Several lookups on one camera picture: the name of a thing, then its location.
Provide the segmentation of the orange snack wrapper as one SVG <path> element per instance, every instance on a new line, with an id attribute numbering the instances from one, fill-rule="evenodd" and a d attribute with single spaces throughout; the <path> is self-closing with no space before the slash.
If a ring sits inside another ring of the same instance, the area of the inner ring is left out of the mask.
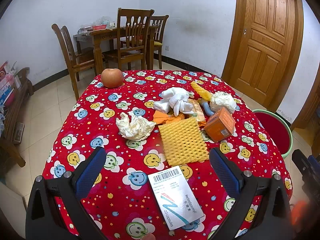
<path id="1" fill-rule="evenodd" d="M 206 125 L 206 118 L 204 112 L 197 100 L 188 99 L 188 102 L 192 105 L 192 110 L 187 114 L 189 118 L 195 118 L 199 127 L 204 127 Z"/>

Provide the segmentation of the white medicine box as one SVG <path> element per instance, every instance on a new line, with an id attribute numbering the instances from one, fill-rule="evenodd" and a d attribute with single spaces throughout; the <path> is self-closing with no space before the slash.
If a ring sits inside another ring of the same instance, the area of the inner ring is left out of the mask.
<path id="1" fill-rule="evenodd" d="M 169 230 L 204 230 L 206 215 L 179 166 L 150 174 L 148 179 Z"/>

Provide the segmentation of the red smiley-flower tablecloth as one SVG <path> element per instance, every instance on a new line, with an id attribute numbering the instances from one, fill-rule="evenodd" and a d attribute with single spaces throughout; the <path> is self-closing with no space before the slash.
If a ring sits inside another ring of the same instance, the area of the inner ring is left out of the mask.
<path id="1" fill-rule="evenodd" d="M 106 151 L 106 165 L 81 204 L 108 239 L 141 239 L 150 232 L 157 239 L 207 239 L 234 203 L 209 161 L 183 165 L 182 172 L 204 217 L 185 228 L 168 229 L 148 180 L 148 175 L 169 168 L 161 133 L 154 128 L 146 139 L 133 142 L 119 134 L 116 120 L 121 113 L 152 120 L 154 102 L 172 87 L 185 89 L 194 100 L 199 95 L 192 83 L 212 93 L 231 94 L 236 102 L 233 134 L 216 143 L 202 132 L 204 146 L 218 147 L 242 170 L 250 170 L 255 176 L 279 174 L 287 194 L 292 195 L 292 181 L 278 144 L 240 96 L 219 77 L 169 70 L 132 70 L 124 77 L 124 83 L 114 89 L 104 87 L 100 77 L 90 83 L 68 114 L 43 171 L 44 178 L 60 178 L 63 172 L 74 171 L 97 147 Z"/>

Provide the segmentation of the wooden door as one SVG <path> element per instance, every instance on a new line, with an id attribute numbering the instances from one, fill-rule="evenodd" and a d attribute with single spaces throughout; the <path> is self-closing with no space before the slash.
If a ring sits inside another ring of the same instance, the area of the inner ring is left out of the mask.
<path id="1" fill-rule="evenodd" d="M 275 112 L 296 70 L 303 25 L 302 0 L 236 0 L 222 78 Z"/>

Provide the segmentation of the blue plastic tube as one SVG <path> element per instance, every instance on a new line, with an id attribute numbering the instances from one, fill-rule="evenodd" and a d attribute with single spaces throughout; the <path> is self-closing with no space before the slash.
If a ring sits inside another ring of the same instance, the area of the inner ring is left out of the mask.
<path id="1" fill-rule="evenodd" d="M 199 104 L 202 106 L 202 108 L 204 109 L 204 112 L 206 113 L 207 116 L 212 116 L 215 114 L 215 112 L 211 110 L 208 101 L 201 98 L 201 99 L 199 99 Z"/>

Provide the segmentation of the white crumpled paper ball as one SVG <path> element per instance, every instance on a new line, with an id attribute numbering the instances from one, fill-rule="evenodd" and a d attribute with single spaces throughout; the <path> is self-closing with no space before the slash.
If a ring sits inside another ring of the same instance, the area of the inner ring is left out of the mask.
<path id="1" fill-rule="evenodd" d="M 215 92 L 210 99 L 210 109 L 217 112 L 222 107 L 225 107 L 229 113 L 233 114 L 236 109 L 236 102 L 229 93 L 225 92 Z"/>

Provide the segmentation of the red green-rimmed trash bin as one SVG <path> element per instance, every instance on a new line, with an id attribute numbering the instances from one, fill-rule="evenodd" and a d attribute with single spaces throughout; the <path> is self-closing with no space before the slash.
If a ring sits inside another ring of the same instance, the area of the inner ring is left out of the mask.
<path id="1" fill-rule="evenodd" d="M 280 116 L 264 109 L 254 109 L 253 113 L 270 135 L 282 158 L 285 159 L 293 146 L 292 132 L 287 123 Z"/>

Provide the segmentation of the orange paper scrap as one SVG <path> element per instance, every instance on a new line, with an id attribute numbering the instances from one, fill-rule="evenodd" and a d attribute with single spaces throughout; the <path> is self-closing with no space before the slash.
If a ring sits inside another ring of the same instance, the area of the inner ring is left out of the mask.
<path id="1" fill-rule="evenodd" d="M 184 118 L 185 116 L 183 113 L 179 113 L 178 116 L 175 116 L 174 113 L 171 112 L 169 112 L 169 114 L 165 114 L 160 111 L 155 111 L 153 114 L 153 122 L 155 122 L 157 125 L 179 122 Z"/>

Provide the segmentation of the clutter on dining table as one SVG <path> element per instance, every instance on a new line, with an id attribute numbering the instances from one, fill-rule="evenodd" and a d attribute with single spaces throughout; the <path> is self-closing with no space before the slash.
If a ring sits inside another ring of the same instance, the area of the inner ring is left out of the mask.
<path id="1" fill-rule="evenodd" d="M 103 16 L 90 24 L 82 25 L 77 34 L 90 35 L 93 31 L 116 29 L 116 22 L 108 16 Z"/>

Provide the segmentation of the middle wooden chair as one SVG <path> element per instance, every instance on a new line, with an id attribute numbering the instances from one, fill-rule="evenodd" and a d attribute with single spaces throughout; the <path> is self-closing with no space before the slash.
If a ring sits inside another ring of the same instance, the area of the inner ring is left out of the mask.
<path id="1" fill-rule="evenodd" d="M 124 64 L 130 70 L 132 62 L 140 61 L 140 68 L 145 69 L 147 37 L 153 13 L 153 9 L 118 9 L 117 47 L 103 53 L 107 66 L 112 61 L 120 70 Z"/>

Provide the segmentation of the wooden chair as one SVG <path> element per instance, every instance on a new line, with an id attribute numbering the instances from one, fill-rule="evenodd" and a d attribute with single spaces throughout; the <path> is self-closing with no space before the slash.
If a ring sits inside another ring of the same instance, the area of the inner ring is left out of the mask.
<path id="1" fill-rule="evenodd" d="M 120 70 L 124 64 L 130 70 L 132 62 L 140 61 L 140 68 L 145 69 L 147 37 L 153 13 L 153 9 L 118 9 L 117 47 L 103 53 L 107 66 L 112 61 Z"/>
<path id="2" fill-rule="evenodd" d="M 93 48 L 85 48 L 80 53 L 76 54 L 71 41 L 69 31 L 66 26 L 59 28 L 57 24 L 52 25 L 52 30 L 57 36 L 59 41 L 63 57 L 66 62 L 69 76 L 71 78 L 71 83 L 74 91 L 76 100 L 79 99 L 78 82 L 80 81 L 79 73 L 87 69 L 94 69 L 97 75 L 97 70 L 95 66 Z"/>
<path id="3" fill-rule="evenodd" d="M 150 20 L 151 26 L 157 26 L 157 29 L 155 30 L 155 36 L 154 36 L 154 45 L 153 49 L 154 51 L 158 51 L 158 64 L 159 69 L 162 69 L 162 46 L 163 46 L 163 36 L 164 36 L 164 29 L 166 22 L 169 18 L 169 15 L 164 16 L 152 16 Z M 142 36 L 138 38 L 138 44 L 142 45 Z M 126 38 L 120 39 L 120 46 L 121 47 L 127 47 Z"/>

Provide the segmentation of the left wooden chair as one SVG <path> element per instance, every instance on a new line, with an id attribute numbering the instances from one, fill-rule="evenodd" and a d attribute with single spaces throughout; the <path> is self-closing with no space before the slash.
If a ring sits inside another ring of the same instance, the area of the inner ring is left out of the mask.
<path id="1" fill-rule="evenodd" d="M 59 41 L 63 57 L 66 62 L 69 76 L 71 78 L 71 83 L 74 91 L 76 100 L 79 99 L 78 82 L 80 81 L 79 73 L 87 69 L 94 69 L 97 75 L 97 70 L 95 66 L 93 48 L 85 48 L 80 53 L 76 54 L 71 41 L 69 31 L 66 26 L 59 28 L 57 24 L 52 25 L 52 30 L 57 36 Z"/>

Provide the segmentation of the yellow foam fruit net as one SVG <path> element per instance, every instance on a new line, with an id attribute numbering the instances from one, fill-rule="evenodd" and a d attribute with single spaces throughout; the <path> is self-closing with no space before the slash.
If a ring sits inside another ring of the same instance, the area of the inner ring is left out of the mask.
<path id="1" fill-rule="evenodd" d="M 159 126 L 163 151 L 170 166 L 209 159 L 206 143 L 195 118 Z"/>

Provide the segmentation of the red-yellow apple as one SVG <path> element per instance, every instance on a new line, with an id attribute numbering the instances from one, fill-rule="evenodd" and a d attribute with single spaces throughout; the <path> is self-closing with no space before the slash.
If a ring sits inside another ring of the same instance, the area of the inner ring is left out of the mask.
<path id="1" fill-rule="evenodd" d="M 124 76 L 118 68 L 108 68 L 101 73 L 101 81 L 107 88 L 117 88 L 122 85 Z"/>

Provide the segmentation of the yellow foam net strip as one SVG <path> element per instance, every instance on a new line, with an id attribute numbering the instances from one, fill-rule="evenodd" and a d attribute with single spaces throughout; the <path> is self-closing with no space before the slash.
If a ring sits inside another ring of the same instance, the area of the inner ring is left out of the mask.
<path id="1" fill-rule="evenodd" d="M 195 81 L 191 82 L 190 85 L 199 94 L 201 98 L 203 98 L 206 101 L 211 100 L 213 96 L 211 92 L 199 86 Z"/>

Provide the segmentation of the white crumpled cloth wad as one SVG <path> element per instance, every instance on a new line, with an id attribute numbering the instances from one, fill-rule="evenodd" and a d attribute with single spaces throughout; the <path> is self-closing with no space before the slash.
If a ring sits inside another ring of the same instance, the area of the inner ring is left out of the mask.
<path id="1" fill-rule="evenodd" d="M 162 113 L 168 114 L 172 109 L 174 116 L 180 113 L 193 114 L 193 105 L 188 102 L 189 92 L 183 88 L 172 87 L 160 93 L 161 100 L 155 101 L 153 108 Z"/>

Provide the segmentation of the orange cardboard box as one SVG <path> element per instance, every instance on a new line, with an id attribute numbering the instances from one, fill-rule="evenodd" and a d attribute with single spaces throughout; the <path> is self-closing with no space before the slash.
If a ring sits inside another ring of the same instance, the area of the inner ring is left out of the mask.
<path id="1" fill-rule="evenodd" d="M 234 128 L 235 120 L 225 107 L 213 114 L 204 126 L 205 132 L 214 142 L 220 142 L 230 137 Z"/>

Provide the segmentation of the rear wooden chair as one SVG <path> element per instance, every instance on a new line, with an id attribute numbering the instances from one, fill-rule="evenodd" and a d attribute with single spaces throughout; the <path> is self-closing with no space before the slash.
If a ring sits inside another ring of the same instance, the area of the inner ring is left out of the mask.
<path id="1" fill-rule="evenodd" d="M 154 45 L 153 49 L 154 51 L 158 51 L 158 64 L 159 69 L 162 69 L 162 46 L 163 46 L 163 36 L 164 36 L 164 29 L 166 22 L 169 18 L 169 15 L 164 16 L 152 16 L 150 20 L 151 26 L 157 26 L 157 29 L 155 30 L 155 36 L 154 36 Z M 142 36 L 138 38 L 138 44 L 142 45 Z M 126 38 L 120 39 L 120 46 L 121 47 L 127 47 Z"/>

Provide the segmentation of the wooden dining table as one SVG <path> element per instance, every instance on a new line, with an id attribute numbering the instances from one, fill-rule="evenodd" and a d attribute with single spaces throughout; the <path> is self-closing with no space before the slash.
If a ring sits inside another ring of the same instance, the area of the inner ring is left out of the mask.
<path id="1" fill-rule="evenodd" d="M 148 30 L 148 36 L 146 38 L 146 46 L 145 46 L 145 55 L 146 55 L 146 68 L 148 70 L 153 69 L 153 54 L 154 54 L 154 37 L 157 26 L 150 26 Z M 116 29 L 104 29 L 104 30 L 95 30 L 89 31 L 86 33 L 80 33 L 73 36 L 76 40 L 77 50 L 80 51 L 81 46 L 80 42 L 89 42 L 92 44 L 94 50 L 94 60 L 95 66 L 98 74 L 101 74 L 103 71 L 103 55 L 102 50 L 100 48 L 101 42 L 108 41 L 110 45 L 110 49 L 114 49 L 113 40 L 117 38 L 117 30 Z"/>

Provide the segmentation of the wooden bench left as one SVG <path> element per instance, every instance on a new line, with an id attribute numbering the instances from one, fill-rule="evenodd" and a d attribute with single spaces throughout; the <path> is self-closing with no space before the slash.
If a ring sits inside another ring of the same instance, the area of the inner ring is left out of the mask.
<path id="1" fill-rule="evenodd" d="M 27 94 L 33 95 L 33 85 L 27 78 L 29 72 L 29 67 L 22 68 L 18 71 L 17 76 L 19 77 L 21 85 L 12 91 L 13 98 L 9 107 L 7 107 L 8 111 L 4 120 L 4 131 L 1 135 L 1 177 L 5 177 L 5 174 L 15 164 L 19 167 L 25 166 L 25 160 L 20 155 L 14 143 L 14 131 L 22 103 Z"/>

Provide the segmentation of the crumpled cream tissue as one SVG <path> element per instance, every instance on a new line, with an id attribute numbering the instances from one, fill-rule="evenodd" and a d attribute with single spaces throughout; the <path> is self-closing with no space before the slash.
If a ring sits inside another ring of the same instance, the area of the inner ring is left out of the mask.
<path id="1" fill-rule="evenodd" d="M 141 141 L 151 134 L 156 123 L 130 111 L 127 114 L 122 112 L 120 117 L 116 118 L 116 126 L 119 129 L 119 134 L 125 139 Z"/>

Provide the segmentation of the stacked boxes on bench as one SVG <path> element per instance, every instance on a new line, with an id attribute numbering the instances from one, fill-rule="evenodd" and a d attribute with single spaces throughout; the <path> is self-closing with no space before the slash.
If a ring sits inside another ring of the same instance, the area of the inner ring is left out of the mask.
<path id="1" fill-rule="evenodd" d="M 4 105 L 10 94 L 21 86 L 15 64 L 11 66 L 5 61 L 1 65 L 1 105 Z"/>

